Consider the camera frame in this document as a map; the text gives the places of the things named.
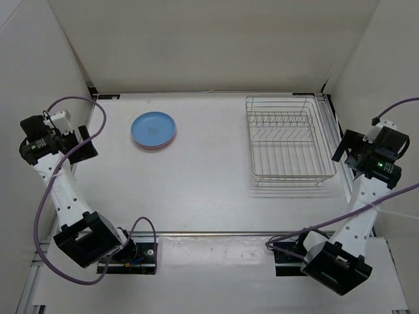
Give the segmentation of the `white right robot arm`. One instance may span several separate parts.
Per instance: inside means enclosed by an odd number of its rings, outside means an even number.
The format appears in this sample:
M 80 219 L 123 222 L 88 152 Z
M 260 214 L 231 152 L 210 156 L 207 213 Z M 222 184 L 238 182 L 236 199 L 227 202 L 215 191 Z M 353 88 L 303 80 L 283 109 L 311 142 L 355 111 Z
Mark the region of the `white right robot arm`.
M 383 121 L 364 135 L 348 130 L 332 160 L 346 155 L 346 165 L 355 171 L 352 195 L 342 227 L 329 239 L 314 231 L 294 245 L 295 256 L 304 261 L 301 272 L 340 296 L 347 294 L 371 275 L 365 261 L 367 238 L 377 212 L 374 201 L 387 196 L 401 178 L 396 161 L 409 146 L 409 136 L 397 131 L 395 123 Z

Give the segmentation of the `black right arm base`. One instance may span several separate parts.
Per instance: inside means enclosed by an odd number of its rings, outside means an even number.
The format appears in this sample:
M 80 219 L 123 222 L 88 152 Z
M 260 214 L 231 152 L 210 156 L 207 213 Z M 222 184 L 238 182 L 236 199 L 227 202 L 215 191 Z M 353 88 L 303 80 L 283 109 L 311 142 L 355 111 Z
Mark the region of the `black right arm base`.
M 306 277 L 301 272 L 302 260 L 295 255 L 305 256 L 303 245 L 307 233 L 277 241 L 267 247 L 274 254 L 276 277 Z

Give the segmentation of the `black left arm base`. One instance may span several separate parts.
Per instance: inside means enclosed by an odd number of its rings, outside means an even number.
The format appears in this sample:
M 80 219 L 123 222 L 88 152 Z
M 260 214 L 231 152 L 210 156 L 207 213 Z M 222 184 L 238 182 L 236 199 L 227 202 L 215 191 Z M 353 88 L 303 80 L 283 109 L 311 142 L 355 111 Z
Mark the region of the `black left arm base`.
M 155 275 L 157 271 L 158 237 L 135 235 L 130 243 L 112 257 L 106 274 Z

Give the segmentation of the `pink plastic plate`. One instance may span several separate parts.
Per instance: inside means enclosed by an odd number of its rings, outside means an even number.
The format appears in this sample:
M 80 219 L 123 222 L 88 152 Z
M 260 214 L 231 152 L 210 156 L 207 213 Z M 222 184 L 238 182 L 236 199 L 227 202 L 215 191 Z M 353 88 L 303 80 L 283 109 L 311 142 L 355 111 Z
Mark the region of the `pink plastic plate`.
M 157 146 L 149 146 L 149 145 L 142 145 L 141 143 L 137 143 L 134 141 L 134 145 L 142 150 L 161 150 L 161 149 L 165 149 L 166 147 L 170 146 L 171 143 L 175 140 L 175 137 L 172 137 L 171 139 L 169 139 L 168 141 L 166 141 L 165 143 L 162 143 L 161 145 L 157 145 Z

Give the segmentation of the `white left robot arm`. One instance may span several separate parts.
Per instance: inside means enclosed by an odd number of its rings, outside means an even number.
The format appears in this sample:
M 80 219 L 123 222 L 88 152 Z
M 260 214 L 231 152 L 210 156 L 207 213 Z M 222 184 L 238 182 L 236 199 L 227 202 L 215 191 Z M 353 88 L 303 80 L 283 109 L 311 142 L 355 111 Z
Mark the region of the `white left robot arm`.
M 117 229 L 103 215 L 93 211 L 77 188 L 71 166 L 96 157 L 86 126 L 73 130 L 67 111 L 31 116 L 20 122 L 26 138 L 19 148 L 21 157 L 33 167 L 52 198 L 60 231 L 55 244 L 80 267 L 87 268 L 112 251 L 123 262 L 136 257 L 137 245 L 122 239 Z

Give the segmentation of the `blue plastic plate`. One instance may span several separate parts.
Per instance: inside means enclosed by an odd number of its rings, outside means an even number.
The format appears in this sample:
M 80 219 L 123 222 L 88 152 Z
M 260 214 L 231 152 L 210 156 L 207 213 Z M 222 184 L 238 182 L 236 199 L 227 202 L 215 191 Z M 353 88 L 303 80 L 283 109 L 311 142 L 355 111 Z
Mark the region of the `blue plastic plate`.
M 157 146 L 176 135 L 174 119 L 163 112 L 151 111 L 138 116 L 131 125 L 132 139 L 142 145 Z

